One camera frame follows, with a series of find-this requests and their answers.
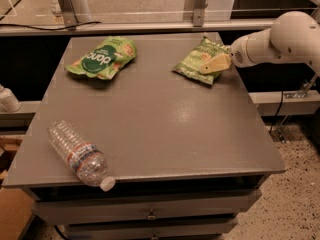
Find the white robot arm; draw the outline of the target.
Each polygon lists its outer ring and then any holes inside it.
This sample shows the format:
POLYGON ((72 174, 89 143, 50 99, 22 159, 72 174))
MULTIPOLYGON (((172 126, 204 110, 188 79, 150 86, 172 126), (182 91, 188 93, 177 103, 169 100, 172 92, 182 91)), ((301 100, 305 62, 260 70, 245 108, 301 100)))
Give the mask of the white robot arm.
POLYGON ((227 49, 206 60, 201 74, 251 67, 261 63, 304 63, 320 76, 320 26, 308 14, 293 11, 279 16, 270 28, 238 38, 227 49))

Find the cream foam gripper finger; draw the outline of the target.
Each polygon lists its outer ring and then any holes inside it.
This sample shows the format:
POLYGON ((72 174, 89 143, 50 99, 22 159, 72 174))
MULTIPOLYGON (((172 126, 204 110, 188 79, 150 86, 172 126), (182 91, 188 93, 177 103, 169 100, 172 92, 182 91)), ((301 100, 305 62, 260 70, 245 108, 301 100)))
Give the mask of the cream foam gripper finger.
POLYGON ((211 74, 227 70, 231 66, 231 57, 228 54, 220 53, 200 67, 202 74, 211 74))

